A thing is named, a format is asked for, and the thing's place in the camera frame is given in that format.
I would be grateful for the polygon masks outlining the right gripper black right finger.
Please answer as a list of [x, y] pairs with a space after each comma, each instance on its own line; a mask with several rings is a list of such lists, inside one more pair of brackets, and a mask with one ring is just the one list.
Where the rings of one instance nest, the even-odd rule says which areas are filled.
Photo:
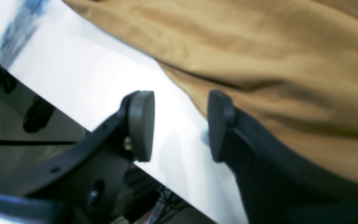
[[289, 149], [258, 120], [212, 90], [213, 160], [233, 172], [250, 224], [358, 224], [358, 184]]

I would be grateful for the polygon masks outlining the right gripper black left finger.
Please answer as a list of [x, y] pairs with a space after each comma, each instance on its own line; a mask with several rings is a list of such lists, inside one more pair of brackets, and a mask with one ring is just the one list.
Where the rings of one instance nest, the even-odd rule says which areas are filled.
[[108, 224], [127, 166], [151, 159], [153, 91], [135, 91], [66, 152], [0, 180], [0, 218], [26, 224]]

